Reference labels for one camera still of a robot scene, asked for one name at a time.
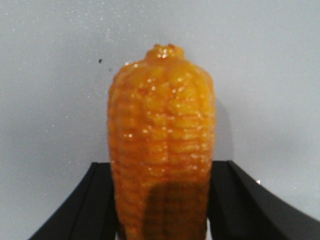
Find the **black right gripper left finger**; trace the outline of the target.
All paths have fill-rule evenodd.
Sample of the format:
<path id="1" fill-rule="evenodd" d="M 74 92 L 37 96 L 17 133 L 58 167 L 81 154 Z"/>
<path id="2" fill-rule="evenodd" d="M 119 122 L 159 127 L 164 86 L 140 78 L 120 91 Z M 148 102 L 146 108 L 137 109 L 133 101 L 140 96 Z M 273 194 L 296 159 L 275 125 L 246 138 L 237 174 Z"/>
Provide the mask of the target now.
<path id="1" fill-rule="evenodd" d="M 118 219 L 109 163 L 93 162 L 32 240 L 114 240 Z"/>

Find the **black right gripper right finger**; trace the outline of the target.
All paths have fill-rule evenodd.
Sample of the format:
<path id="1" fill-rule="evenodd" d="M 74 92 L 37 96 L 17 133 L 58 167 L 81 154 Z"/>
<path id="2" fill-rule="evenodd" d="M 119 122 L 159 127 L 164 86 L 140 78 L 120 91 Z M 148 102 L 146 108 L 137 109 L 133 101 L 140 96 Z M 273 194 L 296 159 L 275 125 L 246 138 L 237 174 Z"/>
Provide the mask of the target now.
<path id="1" fill-rule="evenodd" d="M 258 184 L 231 160 L 214 161 L 208 219 L 214 240 L 318 240 L 320 222 Z"/>

